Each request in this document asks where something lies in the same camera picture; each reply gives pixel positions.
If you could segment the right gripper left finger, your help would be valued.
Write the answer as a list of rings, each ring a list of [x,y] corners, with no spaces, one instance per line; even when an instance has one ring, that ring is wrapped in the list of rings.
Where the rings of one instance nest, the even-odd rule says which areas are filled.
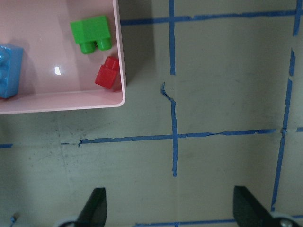
[[[76,227],[104,227],[107,220],[105,188],[95,188],[76,219]]]

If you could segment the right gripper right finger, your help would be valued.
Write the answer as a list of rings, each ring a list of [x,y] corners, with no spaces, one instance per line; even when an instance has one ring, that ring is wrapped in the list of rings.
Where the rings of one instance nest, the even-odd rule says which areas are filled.
[[[233,189],[233,217],[240,227],[268,227],[274,220],[245,186]]]

